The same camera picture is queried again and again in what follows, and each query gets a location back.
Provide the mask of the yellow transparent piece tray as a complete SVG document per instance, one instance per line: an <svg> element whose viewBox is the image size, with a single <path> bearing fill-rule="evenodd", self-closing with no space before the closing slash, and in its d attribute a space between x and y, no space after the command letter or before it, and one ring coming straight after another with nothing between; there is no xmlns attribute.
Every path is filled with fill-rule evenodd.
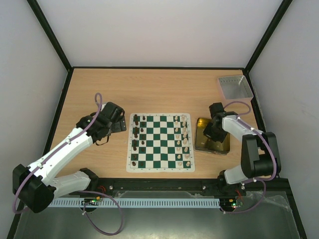
<svg viewBox="0 0 319 239"><path fill-rule="evenodd" d="M195 127L194 150L218 155L227 155L230 152L230 134L223 142L215 142L206 137L203 132L210 119L198 118Z"/></svg>

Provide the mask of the green white chess board mat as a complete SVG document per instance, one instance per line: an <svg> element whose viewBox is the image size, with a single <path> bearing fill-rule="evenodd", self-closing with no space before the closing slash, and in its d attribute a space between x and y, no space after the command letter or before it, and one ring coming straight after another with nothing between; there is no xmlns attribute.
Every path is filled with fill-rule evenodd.
<svg viewBox="0 0 319 239"><path fill-rule="evenodd" d="M134 115L139 116L139 125L135 125ZM134 139L134 128L139 128L138 139ZM128 129L128 151L126 171L129 173L192 173L195 171L194 146L191 117L188 113L132 113ZM138 141L133 151L133 140Z"/></svg>

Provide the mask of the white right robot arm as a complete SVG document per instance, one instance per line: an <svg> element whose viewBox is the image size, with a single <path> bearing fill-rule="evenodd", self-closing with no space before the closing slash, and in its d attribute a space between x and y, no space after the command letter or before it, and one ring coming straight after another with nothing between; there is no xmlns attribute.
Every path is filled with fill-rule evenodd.
<svg viewBox="0 0 319 239"><path fill-rule="evenodd" d="M281 170L277 139L272 132L258 130L242 120L243 113L227 112L222 103L209 106L211 121L203 135L214 142L223 143L228 134L241 143L240 164L220 172L217 189L230 194L235 185L273 180Z"/></svg>

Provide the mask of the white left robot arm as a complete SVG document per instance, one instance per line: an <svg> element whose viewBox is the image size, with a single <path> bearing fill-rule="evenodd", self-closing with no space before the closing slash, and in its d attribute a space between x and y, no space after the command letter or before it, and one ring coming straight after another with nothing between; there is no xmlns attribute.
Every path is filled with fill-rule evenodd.
<svg viewBox="0 0 319 239"><path fill-rule="evenodd" d="M82 117L70 134L46 155L27 167L20 164L13 170L13 193L28 209L39 213L61 196L76 191L95 191L99 178L87 168L67 176L56 175L86 148L125 130L123 108L113 102L99 106L98 112Z"/></svg>

